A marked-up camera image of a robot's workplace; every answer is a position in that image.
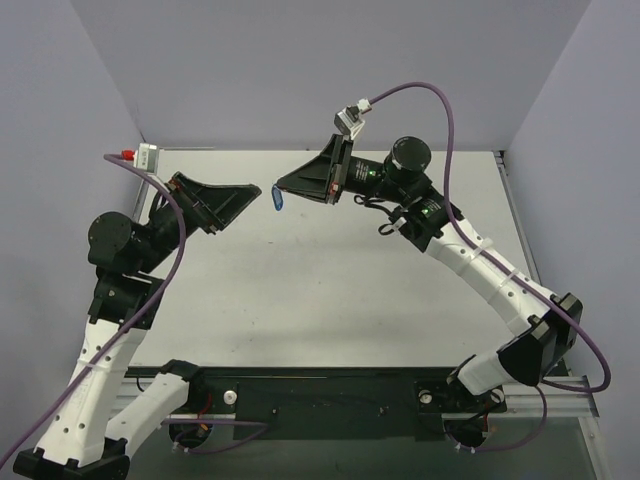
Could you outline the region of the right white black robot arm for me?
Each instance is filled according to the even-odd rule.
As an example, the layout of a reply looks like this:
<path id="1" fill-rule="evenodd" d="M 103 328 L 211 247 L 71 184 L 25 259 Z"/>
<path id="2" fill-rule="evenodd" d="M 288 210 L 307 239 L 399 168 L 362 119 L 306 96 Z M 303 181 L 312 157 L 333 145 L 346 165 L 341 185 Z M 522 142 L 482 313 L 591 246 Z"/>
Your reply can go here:
<path id="1" fill-rule="evenodd" d="M 573 345 L 582 304 L 559 297 L 501 257 L 456 206 L 447 207 L 425 170 L 432 152 L 419 138 L 395 141 L 381 162 L 357 157 L 352 141 L 333 135 L 312 160 L 279 178 L 278 190 L 334 204 L 342 193 L 384 212 L 383 236 L 399 233 L 420 252 L 448 267 L 504 321 L 512 339 L 494 351 L 474 355 L 450 375 L 449 402 L 468 409 L 482 395 L 507 382 L 538 385 Z"/>

